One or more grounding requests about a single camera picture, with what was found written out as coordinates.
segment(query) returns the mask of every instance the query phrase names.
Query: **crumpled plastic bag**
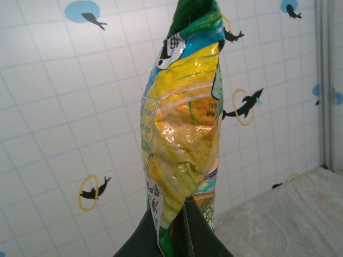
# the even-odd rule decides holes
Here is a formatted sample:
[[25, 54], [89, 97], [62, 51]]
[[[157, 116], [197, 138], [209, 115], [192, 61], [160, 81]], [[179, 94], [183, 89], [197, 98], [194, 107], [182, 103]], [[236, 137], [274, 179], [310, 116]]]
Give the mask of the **crumpled plastic bag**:
[[146, 189], [163, 256], [175, 256], [172, 223], [185, 199], [210, 190], [214, 198], [224, 44], [215, 0], [179, 0], [141, 100]]

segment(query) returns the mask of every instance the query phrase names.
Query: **yellow ring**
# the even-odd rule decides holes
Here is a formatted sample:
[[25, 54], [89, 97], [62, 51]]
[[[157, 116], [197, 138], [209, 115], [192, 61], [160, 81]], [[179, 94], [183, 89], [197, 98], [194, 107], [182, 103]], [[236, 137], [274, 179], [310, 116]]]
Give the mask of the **yellow ring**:
[[250, 125], [251, 123], [253, 123], [253, 121], [255, 120], [255, 110], [252, 109], [252, 119], [251, 119], [250, 122], [248, 122], [248, 123], [242, 122], [241, 118], [240, 118], [239, 115], [238, 115], [238, 112], [237, 112], [237, 109], [236, 109], [236, 104], [235, 104], [235, 98], [236, 98], [236, 94], [237, 94], [238, 92], [243, 92], [243, 93], [245, 93], [245, 94], [247, 93], [244, 89], [241, 89], [241, 88], [237, 89], [237, 90], [234, 92], [234, 95], [233, 95], [233, 97], [232, 97], [232, 104], [233, 104], [233, 106], [234, 106], [234, 111], [235, 111], [236, 117], [237, 117], [238, 121], [240, 122], [240, 124], [241, 124], [242, 126], [249, 126], [249, 125]]
[[296, 177], [298, 177], [298, 176], [300, 176], [300, 174], [299, 173], [293, 173], [293, 174], [290, 174], [287, 178], [286, 178], [286, 182], [289, 182], [290, 181], [290, 179], [293, 177], [293, 176], [296, 176]]
[[229, 25], [229, 31], [231, 31], [231, 22], [229, 21], [229, 19], [228, 18], [226, 18], [226, 16], [225, 15], [222, 15], [223, 16], [223, 19], [228, 23], [228, 25]]
[[[87, 183], [88, 180], [90, 180], [91, 178], [94, 178], [95, 179], [95, 199], [94, 199], [94, 202], [93, 202], [93, 206], [91, 208], [85, 208], [82, 206], [82, 198], [81, 198], [81, 193], [82, 193], [82, 189], [83, 187], [85, 186], [85, 184]], [[96, 175], [89, 175], [81, 184], [81, 187], [80, 187], [80, 190], [79, 190], [79, 206], [80, 206], [80, 209], [83, 210], [83, 211], [90, 211], [90, 210], [93, 210], [94, 207], [96, 206], [96, 202], [98, 201], [98, 195], [99, 195], [99, 181], [98, 181], [98, 178], [96, 177]]]

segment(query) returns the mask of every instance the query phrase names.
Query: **grid pattern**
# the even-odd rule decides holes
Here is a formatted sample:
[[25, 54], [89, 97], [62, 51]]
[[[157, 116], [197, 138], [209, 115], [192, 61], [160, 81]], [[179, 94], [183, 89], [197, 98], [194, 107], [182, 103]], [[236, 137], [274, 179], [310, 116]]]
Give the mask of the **grid pattern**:
[[[176, 0], [94, 1], [106, 31], [64, 19], [71, 2], [3, 0], [0, 9], [0, 188], [8, 195], [0, 251], [8, 256], [113, 256], [146, 208], [140, 98]], [[252, 125], [222, 122], [216, 214], [319, 166], [314, 0], [299, 2], [302, 20], [274, 0], [218, 3], [233, 33], [245, 34], [221, 55], [225, 110], [237, 88], [264, 91]], [[77, 195], [90, 174], [111, 181], [85, 213]]]
[[[334, 76], [333, 82], [336, 92], [343, 94], [343, 18], [340, 10], [343, 10], [342, 1], [333, 1], [334, 25], [333, 25], [333, 57]], [[335, 106], [334, 112], [334, 169], [343, 170], [343, 104]]]

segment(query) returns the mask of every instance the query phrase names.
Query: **snack bag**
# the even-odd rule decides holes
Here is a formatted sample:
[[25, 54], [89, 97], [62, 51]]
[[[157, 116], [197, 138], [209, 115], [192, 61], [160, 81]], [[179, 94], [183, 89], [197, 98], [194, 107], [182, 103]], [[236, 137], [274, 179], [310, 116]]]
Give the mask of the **snack bag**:
[[172, 223], [187, 197], [194, 195], [204, 215], [212, 208], [213, 217], [224, 44], [215, 0], [179, 0], [141, 101], [148, 204], [165, 257], [176, 256]]

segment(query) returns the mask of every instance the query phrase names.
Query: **marble floor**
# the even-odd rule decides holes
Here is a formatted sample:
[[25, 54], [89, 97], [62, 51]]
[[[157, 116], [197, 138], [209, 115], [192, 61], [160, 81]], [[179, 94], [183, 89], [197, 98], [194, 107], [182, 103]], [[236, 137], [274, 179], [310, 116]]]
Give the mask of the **marble floor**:
[[234, 257], [343, 257], [343, 176], [318, 168], [216, 218]]

